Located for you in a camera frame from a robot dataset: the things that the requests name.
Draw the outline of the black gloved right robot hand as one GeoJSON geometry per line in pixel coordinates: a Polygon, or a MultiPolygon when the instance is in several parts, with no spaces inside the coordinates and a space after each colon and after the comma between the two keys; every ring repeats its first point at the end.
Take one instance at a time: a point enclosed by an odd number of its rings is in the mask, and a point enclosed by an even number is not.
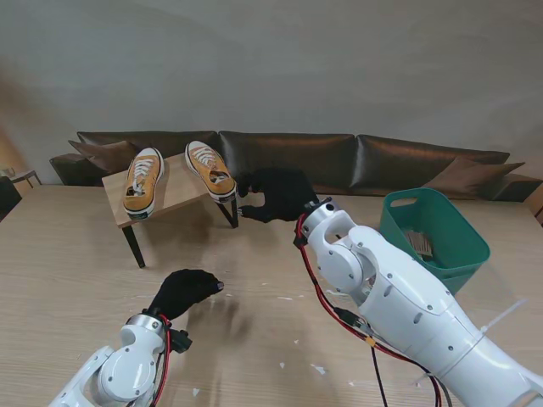
{"type": "Polygon", "coordinates": [[[243,173],[236,178],[240,198],[251,193],[263,193],[261,206],[244,205],[238,214],[244,218],[269,223],[273,220],[296,221],[309,203],[318,203],[318,197],[302,170],[289,168],[263,168],[243,173]]]}

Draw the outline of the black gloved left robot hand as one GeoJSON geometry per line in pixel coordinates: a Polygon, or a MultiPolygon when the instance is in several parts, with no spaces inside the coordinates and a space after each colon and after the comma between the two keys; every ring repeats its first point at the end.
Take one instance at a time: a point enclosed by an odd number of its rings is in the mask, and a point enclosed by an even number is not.
{"type": "Polygon", "coordinates": [[[204,270],[182,269],[170,273],[148,307],[151,315],[173,321],[193,305],[219,293],[224,283],[204,270]]]}

